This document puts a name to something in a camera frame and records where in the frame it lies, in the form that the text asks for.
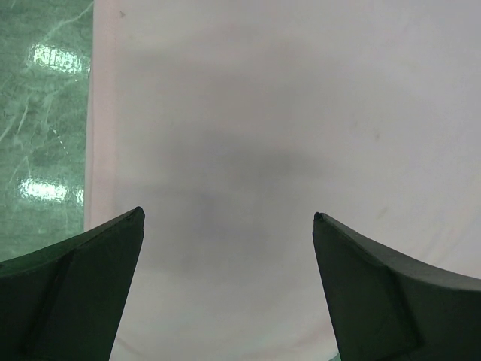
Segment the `white cloth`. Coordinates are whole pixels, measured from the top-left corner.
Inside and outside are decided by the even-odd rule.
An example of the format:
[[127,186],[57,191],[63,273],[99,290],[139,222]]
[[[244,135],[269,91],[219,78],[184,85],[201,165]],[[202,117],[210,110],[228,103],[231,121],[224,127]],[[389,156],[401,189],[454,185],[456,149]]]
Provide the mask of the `white cloth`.
[[147,213],[111,359],[333,357],[315,211],[481,278],[479,14],[97,1],[86,228]]

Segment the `green floor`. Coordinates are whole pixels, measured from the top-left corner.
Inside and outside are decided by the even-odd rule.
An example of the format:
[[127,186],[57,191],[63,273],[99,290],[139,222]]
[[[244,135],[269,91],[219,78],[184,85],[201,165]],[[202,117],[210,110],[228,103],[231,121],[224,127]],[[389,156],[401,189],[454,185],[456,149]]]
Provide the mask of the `green floor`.
[[92,0],[0,0],[0,261],[83,231]]

